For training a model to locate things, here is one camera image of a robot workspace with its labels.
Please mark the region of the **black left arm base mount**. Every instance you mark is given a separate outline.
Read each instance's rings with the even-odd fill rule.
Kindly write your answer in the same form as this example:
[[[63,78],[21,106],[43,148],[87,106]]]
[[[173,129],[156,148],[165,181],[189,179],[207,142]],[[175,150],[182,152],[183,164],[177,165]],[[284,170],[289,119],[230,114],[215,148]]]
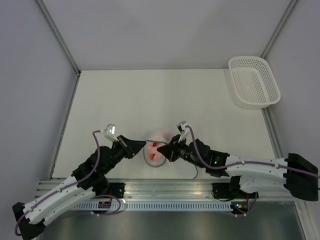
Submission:
[[[123,182],[110,182],[108,187],[104,188],[99,195],[112,195],[118,199],[123,199],[126,184]]]

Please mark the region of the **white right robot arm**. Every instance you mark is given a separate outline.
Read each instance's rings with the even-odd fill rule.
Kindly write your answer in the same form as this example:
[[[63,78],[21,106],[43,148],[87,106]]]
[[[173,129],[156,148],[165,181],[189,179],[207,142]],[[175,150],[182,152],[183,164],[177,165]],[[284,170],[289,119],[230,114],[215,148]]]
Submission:
[[[294,198],[319,200],[318,168],[296,153],[277,159],[252,159],[212,150],[199,139],[187,144],[176,135],[157,148],[170,162],[183,159],[203,168],[212,177],[229,177],[228,192],[235,198],[244,193],[285,192]]]

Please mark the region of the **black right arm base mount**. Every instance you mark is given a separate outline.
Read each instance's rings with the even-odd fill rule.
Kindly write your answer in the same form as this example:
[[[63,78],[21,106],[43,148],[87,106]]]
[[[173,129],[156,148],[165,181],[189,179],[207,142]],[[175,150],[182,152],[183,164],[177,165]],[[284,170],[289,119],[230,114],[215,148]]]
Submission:
[[[215,200],[222,202],[232,201],[232,200],[247,200],[255,199],[255,193],[246,193],[242,190],[235,189],[230,190],[229,183],[212,183],[211,195]]]

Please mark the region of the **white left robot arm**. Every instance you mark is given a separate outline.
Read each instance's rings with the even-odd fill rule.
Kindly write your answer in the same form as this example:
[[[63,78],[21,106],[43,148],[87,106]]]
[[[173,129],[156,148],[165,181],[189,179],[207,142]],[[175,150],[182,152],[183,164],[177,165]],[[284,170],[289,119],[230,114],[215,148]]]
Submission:
[[[93,198],[115,199],[106,174],[121,160],[135,157],[145,145],[146,141],[130,140],[123,135],[111,147],[97,145],[95,152],[57,187],[29,203],[17,202],[12,206],[15,235],[32,240],[77,203]]]

